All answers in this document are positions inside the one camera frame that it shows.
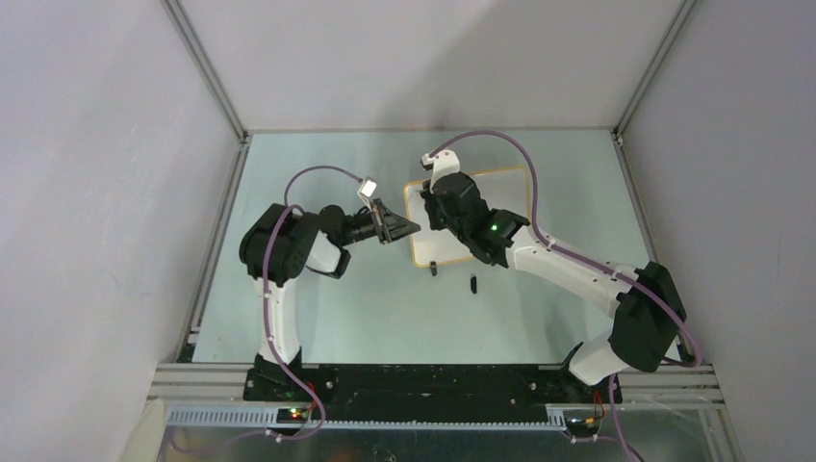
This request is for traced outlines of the yellow framed whiteboard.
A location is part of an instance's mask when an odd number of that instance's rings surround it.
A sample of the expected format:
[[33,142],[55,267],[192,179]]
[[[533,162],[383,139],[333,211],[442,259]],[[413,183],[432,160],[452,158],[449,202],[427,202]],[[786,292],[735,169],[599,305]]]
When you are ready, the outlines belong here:
[[432,230],[421,198],[421,184],[408,183],[403,189],[407,218],[421,226],[410,237],[413,263],[429,268],[475,259],[489,266],[507,268],[507,251],[516,234],[531,223],[529,217],[530,181],[521,167],[506,167],[478,171],[472,174],[454,173],[441,179],[432,190],[461,185],[465,213],[463,233],[447,229]]

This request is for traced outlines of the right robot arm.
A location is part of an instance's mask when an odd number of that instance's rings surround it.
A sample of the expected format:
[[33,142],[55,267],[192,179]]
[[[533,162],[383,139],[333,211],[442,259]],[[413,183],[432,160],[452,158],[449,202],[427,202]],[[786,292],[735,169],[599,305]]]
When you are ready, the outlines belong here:
[[626,369],[656,372],[669,362],[687,315],[669,270],[596,261],[543,234],[511,210],[489,206],[475,179],[463,172],[421,183],[417,193],[432,236],[448,234],[482,264],[517,270],[591,302],[612,327],[576,346],[559,377],[565,398],[583,402],[606,377]]

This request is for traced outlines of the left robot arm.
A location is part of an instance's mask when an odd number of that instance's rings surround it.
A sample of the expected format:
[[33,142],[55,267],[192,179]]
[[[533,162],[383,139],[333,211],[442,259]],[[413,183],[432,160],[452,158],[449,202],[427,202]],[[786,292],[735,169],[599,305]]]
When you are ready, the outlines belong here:
[[239,259],[260,297],[262,340],[258,357],[277,367],[267,387],[281,400],[293,400],[304,388],[303,373],[293,368],[302,346],[296,332],[296,285],[307,270],[341,278],[350,263],[347,249],[369,239],[392,244],[421,231],[376,199],[354,214],[338,205],[317,213],[296,205],[270,205],[242,237]]

